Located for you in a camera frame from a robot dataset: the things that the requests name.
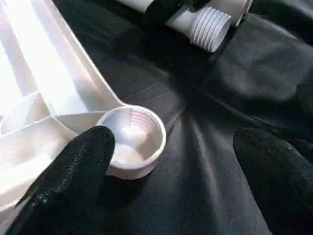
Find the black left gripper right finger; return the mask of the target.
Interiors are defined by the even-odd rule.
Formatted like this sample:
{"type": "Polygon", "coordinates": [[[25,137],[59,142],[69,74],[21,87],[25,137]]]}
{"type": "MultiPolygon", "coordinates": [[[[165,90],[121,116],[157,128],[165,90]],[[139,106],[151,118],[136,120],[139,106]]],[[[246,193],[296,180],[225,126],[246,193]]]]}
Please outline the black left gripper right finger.
{"type": "Polygon", "coordinates": [[[268,229],[313,233],[313,164],[289,142],[258,128],[238,128],[233,148],[268,229]]]}

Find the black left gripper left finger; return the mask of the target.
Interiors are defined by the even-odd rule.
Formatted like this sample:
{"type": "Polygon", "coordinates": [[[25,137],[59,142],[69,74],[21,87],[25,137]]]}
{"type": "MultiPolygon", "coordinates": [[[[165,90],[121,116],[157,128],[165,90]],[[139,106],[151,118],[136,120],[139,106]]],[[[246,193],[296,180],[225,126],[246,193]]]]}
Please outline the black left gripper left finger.
{"type": "Polygon", "coordinates": [[[90,212],[115,148],[106,126],[73,138],[27,189],[4,225],[6,235],[97,235],[90,212]]]}

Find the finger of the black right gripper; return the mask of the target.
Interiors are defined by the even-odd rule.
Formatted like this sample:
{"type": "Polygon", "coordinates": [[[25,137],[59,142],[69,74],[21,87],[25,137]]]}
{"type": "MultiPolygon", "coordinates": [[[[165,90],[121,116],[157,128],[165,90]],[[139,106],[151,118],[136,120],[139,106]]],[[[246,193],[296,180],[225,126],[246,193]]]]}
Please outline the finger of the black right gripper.
{"type": "Polygon", "coordinates": [[[183,6],[194,6],[196,0],[154,0],[145,10],[144,27],[159,27],[168,22],[183,6]]]}

